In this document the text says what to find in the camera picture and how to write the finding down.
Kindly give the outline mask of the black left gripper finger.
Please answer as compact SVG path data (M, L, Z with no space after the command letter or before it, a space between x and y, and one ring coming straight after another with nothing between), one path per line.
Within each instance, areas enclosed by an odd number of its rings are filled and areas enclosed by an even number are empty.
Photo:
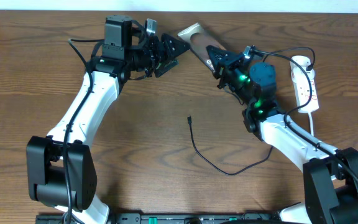
M190 50L190 45L187 42L178 40L166 33L161 35L163 43L163 51L167 59L177 58L179 55Z
M177 59L167 60L162 63L159 63L154 70L155 77L156 78L161 77L163 74L167 73L169 70L171 70L176 65L178 65Z

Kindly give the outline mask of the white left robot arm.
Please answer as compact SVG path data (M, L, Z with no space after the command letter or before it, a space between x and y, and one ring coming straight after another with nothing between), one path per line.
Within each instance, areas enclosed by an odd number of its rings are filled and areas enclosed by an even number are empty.
M83 83L63 118L44 137L26 147L29 197L62 211L59 223L107 223L110 209L96 195L97 175L91 145L108 108L138 72L140 79L160 77L177 64L190 45L156 34L157 23L111 15L104 37L94 40L83 59Z

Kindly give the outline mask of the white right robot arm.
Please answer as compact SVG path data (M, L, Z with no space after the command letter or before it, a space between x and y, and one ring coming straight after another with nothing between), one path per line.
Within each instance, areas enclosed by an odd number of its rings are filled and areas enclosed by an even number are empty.
M314 137L284 112L275 98L274 66L255 63L265 52L241 54L212 45L206 51L219 88L228 86L246 105L248 132L278 149L303 173L305 201L278 212L282 223L358 223L358 151L338 149Z

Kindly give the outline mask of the bronze Galaxy smartphone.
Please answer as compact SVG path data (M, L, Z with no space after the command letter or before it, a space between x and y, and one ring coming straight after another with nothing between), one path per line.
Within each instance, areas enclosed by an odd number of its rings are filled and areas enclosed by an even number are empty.
M212 45L219 49L226 48L220 44L200 23L195 23L186 29L180 31L177 36L184 42L188 43L191 51L212 71L214 67L206 50L207 46Z

